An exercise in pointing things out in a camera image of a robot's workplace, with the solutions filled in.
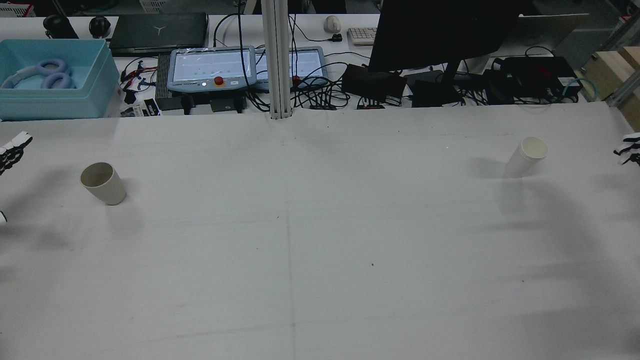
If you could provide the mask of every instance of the paper cup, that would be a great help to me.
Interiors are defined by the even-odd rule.
[[[504,177],[522,177],[529,168],[547,156],[547,144],[540,138],[524,138],[504,167]]]
[[[120,176],[107,163],[89,165],[82,171],[80,182],[93,196],[107,205],[117,205],[127,196]]]

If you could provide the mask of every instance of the black cylinder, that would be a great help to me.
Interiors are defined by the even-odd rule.
[[[62,15],[49,15],[44,19],[42,25],[50,38],[78,38],[69,19]]]

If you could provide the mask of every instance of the aluminum profile pole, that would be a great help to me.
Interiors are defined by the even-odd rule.
[[[287,0],[262,0],[271,118],[291,116],[289,86],[289,11]]]

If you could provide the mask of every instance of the laptop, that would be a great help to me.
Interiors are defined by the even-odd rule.
[[[208,20],[204,12],[121,15],[109,48],[113,56],[140,56],[204,47]]]
[[[521,16],[500,49],[492,53],[491,57],[521,56],[532,46],[544,46],[553,50],[588,17],[587,13]],[[548,54],[548,51],[538,47],[527,51],[527,55],[541,54]]]

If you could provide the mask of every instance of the white table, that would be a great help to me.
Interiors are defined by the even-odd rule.
[[[637,359],[604,103],[0,123],[0,358]],[[528,177],[500,178],[525,136]],[[79,183],[112,163],[128,196]]]

